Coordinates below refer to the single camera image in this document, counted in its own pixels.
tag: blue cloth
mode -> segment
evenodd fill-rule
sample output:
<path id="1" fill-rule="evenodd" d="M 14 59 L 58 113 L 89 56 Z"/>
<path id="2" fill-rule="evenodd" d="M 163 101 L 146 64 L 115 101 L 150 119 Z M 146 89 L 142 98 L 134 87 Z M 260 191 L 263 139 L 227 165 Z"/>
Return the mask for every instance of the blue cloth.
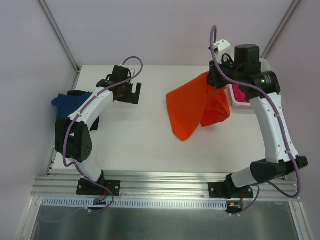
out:
<path id="1" fill-rule="evenodd" d="M 91 95 L 91 92 L 86 92 L 82 96 L 59 94 L 58 97 L 51 102 L 52 105 L 56 106 L 56 118 L 67 118 L 70 114 L 80 108 Z"/>

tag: metal floor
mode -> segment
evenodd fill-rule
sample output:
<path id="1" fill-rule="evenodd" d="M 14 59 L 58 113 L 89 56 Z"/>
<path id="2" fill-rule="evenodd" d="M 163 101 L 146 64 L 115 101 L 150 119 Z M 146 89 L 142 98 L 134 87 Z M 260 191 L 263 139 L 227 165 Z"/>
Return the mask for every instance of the metal floor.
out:
<path id="1" fill-rule="evenodd" d="M 59 220 L 74 207 L 42 206 Z M 32 240 L 298 240 L 289 203 L 256 202 L 240 217 L 222 210 L 109 208 L 80 210 L 58 223 L 37 218 Z"/>

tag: wire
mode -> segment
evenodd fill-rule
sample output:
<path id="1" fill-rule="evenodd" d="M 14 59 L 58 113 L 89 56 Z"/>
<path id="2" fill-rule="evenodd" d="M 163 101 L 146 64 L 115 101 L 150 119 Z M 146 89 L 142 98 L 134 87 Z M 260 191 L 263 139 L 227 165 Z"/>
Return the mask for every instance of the wire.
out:
<path id="1" fill-rule="evenodd" d="M 232 57 L 228 54 L 228 53 L 225 53 L 222 55 L 222 62 L 225 63 L 225 57 L 227 57 L 229 59 L 229 61 L 234 64 L 235 62 L 232 60 Z"/>
<path id="2" fill-rule="evenodd" d="M 274 104 L 272 99 L 268 96 L 268 94 L 265 93 L 262 89 L 258 88 L 257 86 L 233 80 L 233 79 L 229 78 L 227 75 L 225 75 L 225 73 L 222 71 L 222 69 L 219 66 L 219 63 L 217 61 L 217 57 L 216 57 L 216 54 L 215 54 L 215 51 L 214 51 L 214 44 L 216 43 L 216 41 L 217 41 L 217 26 L 214 25 L 212 27 L 212 29 L 211 29 L 211 32 L 210 32 L 210 51 L 211 51 L 211 55 L 212 55 L 212 58 L 213 58 L 214 65 L 215 65 L 216 69 L 218 70 L 218 72 L 221 74 L 221 76 L 231 84 L 236 84 L 236 85 L 239 85 L 239 86 L 251 88 L 251 89 L 254 89 L 254 90 L 258 91 L 270 103 L 270 105 L 271 105 L 271 107 L 272 107 L 272 109 L 273 109 L 273 111 L 275 113 L 275 116 L 276 116 L 276 118 L 277 118 L 277 120 L 279 122 L 279 126 L 280 126 L 281 134 L 282 134 L 282 137 L 283 137 L 283 142 L 284 142 L 284 146 L 285 146 L 286 152 L 289 155 L 289 158 L 292 161 L 293 166 L 294 166 L 294 170 L 295 170 L 295 174 L 296 174 L 296 181 L 297 181 L 297 190 L 296 190 L 296 193 L 294 195 L 289 195 L 286 192 L 284 192 L 283 190 L 281 190 L 274 183 L 272 183 L 270 181 L 267 181 L 267 183 L 270 184 L 271 186 L 273 186 L 281 194 L 283 194 L 284 196 L 286 196 L 288 198 L 292 198 L 293 199 L 293 198 L 298 197 L 300 195 L 300 192 L 301 192 L 301 176 L 300 176 L 300 172 L 299 172 L 299 168 L 298 168 L 296 159 L 292 155 L 292 153 L 290 152 L 290 146 L 289 146 L 289 143 L 288 143 L 288 140 L 287 140 L 287 137 L 286 137 L 285 127 L 284 127 L 283 121 L 282 121 L 282 119 L 280 117 L 280 114 L 279 114 L 279 111 L 278 111 L 276 105 Z"/>
<path id="3" fill-rule="evenodd" d="M 112 76 L 112 74 L 108 74 L 107 76 L 106 76 L 106 78 L 105 78 L 105 80 L 109 80 L 110 79 L 110 77 Z"/>
<path id="4" fill-rule="evenodd" d="M 140 62 L 140 70 L 139 70 L 139 72 L 138 72 L 137 74 L 135 74 L 134 76 L 126 79 L 126 80 L 117 82 L 117 83 L 115 83 L 115 84 L 113 84 L 113 85 L 110 85 L 110 86 L 104 88 L 103 90 L 99 91 L 99 92 L 97 93 L 97 96 L 93 96 L 93 97 L 81 108 L 81 110 L 79 111 L 79 114 L 80 114 L 80 115 L 84 112 L 84 110 L 85 110 L 99 95 L 103 94 L 105 91 L 108 91 L 110 88 L 113 88 L 113 87 L 119 86 L 119 85 L 121 85 L 121 84 L 127 83 L 127 82 L 131 81 L 132 79 L 135 79 L 137 76 L 139 76 L 139 74 L 142 72 L 142 70 L 143 70 L 143 68 L 144 68 L 144 64 L 143 64 L 142 60 L 141 60 L 139 57 L 137 57 L 137 56 L 131 56 L 131 57 L 128 57 L 126 60 L 124 60 L 124 62 L 123 62 L 122 65 L 125 65 L 125 63 L 126 63 L 128 60 L 130 60 L 130 59 L 137 59 L 137 60 Z M 111 192 L 108 188 L 106 188 L 106 187 L 103 186 L 103 185 L 100 185 L 100 184 L 96 183 L 95 181 L 93 181 L 93 180 L 91 180 L 89 177 L 87 177 L 87 176 L 81 171 L 81 169 L 77 166 L 77 164 L 76 164 L 75 162 L 71 162 L 70 164 L 67 164 L 67 159 L 66 159 L 68 138 L 69 138 L 69 135 L 70 135 L 70 132 L 71 132 L 71 129 L 72 129 L 73 125 L 75 124 L 75 122 L 77 121 L 77 119 L 78 119 L 79 116 L 80 116 L 79 114 L 77 114 L 77 115 L 75 116 L 75 118 L 72 120 L 72 122 L 70 123 L 69 127 L 67 128 L 67 131 L 66 131 L 66 134 L 65 134 L 65 137 L 64 137 L 64 142 L 63 142 L 62 160 L 63 160 L 63 165 L 64 165 L 66 168 L 70 167 L 71 165 L 75 165 L 75 168 L 76 168 L 77 171 L 83 176 L 84 179 L 86 179 L 87 181 L 89 181 L 89 182 L 92 183 L 93 185 L 96 185 L 97 187 L 100 187 L 100 188 L 104 189 L 106 192 L 108 192 L 108 193 L 111 195 L 112 200 L 111 200 L 111 202 L 110 202 L 108 205 L 104 206 L 104 207 L 103 207 L 102 209 L 100 209 L 100 210 L 93 210 L 93 209 L 90 209 L 90 210 L 89 210 L 90 212 L 98 213 L 98 212 L 101 212 L 101 211 L 103 211 L 104 209 L 110 207 L 110 206 L 114 203 L 114 199 L 115 199 L 115 198 L 114 198 L 114 195 L 112 194 L 112 192 Z"/>
<path id="5" fill-rule="evenodd" d="M 241 199 L 240 199 L 240 202 L 238 202 L 238 203 L 241 203 L 241 206 L 243 206 L 243 205 L 244 205 L 244 202 L 243 202 L 244 198 L 245 198 L 245 196 L 244 196 L 244 193 L 242 192 L 242 193 L 241 193 Z"/>
<path id="6" fill-rule="evenodd" d="M 101 197 L 99 197 L 98 198 L 98 201 L 100 202 L 100 201 L 103 201 L 103 200 L 105 200 L 106 199 L 106 197 L 107 197 L 107 195 L 108 195 L 108 192 L 107 191 L 105 191 L 105 193 L 101 196 Z"/>
<path id="7" fill-rule="evenodd" d="M 236 215 L 242 214 L 243 212 L 247 211 L 247 210 L 248 210 L 249 208 L 251 208 L 251 206 L 257 201 L 257 199 L 258 199 L 258 197 L 259 197 L 259 194 L 260 194 L 260 186 L 259 186 L 259 185 L 252 185 L 252 186 L 257 187 L 257 192 L 256 192 L 256 195 L 255 195 L 255 198 L 253 199 L 253 201 L 252 201 L 247 207 L 245 207 L 244 209 L 242 209 L 241 212 L 236 213 Z"/>

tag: fabric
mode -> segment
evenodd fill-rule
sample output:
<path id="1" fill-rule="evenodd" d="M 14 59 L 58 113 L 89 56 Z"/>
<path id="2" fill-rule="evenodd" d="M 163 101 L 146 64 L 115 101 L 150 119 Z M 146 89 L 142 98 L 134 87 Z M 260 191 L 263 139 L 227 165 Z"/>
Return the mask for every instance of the fabric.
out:
<path id="1" fill-rule="evenodd" d="M 68 95 L 59 94 L 58 97 L 52 100 L 52 105 L 56 106 L 56 119 L 60 117 L 67 118 L 70 114 L 74 113 L 81 107 L 85 101 L 90 98 L 91 92 L 85 91 L 68 91 Z M 90 131 L 98 130 L 99 117 L 92 124 Z"/>
<path id="2" fill-rule="evenodd" d="M 166 95 L 167 110 L 174 135 L 187 140 L 199 124 L 207 127 L 230 116 L 227 87 L 215 89 L 208 84 L 205 72 Z"/>
<path id="3" fill-rule="evenodd" d="M 239 103 L 248 103 L 246 94 L 240 90 L 238 85 L 232 84 L 232 89 L 235 100 L 237 100 Z"/>

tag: black mounting plate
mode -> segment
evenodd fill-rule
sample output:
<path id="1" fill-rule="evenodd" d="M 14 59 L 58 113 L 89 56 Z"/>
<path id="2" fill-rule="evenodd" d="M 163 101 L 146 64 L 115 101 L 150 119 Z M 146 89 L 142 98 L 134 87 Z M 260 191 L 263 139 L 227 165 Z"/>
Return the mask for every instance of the black mounting plate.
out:
<path id="1" fill-rule="evenodd" d="M 218 193 L 218 190 L 225 186 L 224 182 L 209 182 L 208 183 L 208 190 L 209 190 L 209 197 L 211 199 L 221 199 L 221 195 Z M 231 198 L 233 199 L 241 199 L 242 194 L 244 199 L 253 199 L 254 193 L 250 186 L 244 186 L 241 188 L 237 188 L 237 191 L 231 194 Z"/>
<path id="2" fill-rule="evenodd" d="M 104 184 L 106 188 L 108 188 L 113 196 L 120 195 L 120 187 L 121 181 L 120 180 L 104 180 Z M 78 186 L 76 188 L 77 195 L 92 195 L 92 196 L 103 196 L 105 194 L 105 190 L 101 187 L 93 185 L 91 182 L 81 178 L 78 182 Z"/>

